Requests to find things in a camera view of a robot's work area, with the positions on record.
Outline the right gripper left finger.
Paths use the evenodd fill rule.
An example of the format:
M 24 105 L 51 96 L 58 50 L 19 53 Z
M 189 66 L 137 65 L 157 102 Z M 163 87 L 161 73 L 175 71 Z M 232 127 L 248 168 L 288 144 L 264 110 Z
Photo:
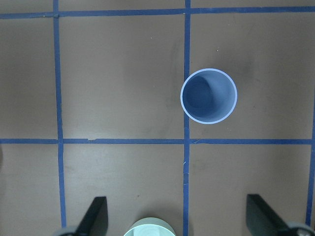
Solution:
M 95 197 L 78 226 L 55 231 L 56 236 L 105 236 L 108 231 L 108 207 L 105 196 Z

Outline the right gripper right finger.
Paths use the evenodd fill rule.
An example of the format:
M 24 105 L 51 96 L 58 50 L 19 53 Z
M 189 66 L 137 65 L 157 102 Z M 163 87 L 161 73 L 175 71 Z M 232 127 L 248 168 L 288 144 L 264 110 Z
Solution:
M 285 222 L 258 194 L 247 195 L 247 228 L 252 236 L 313 236 L 306 224 Z

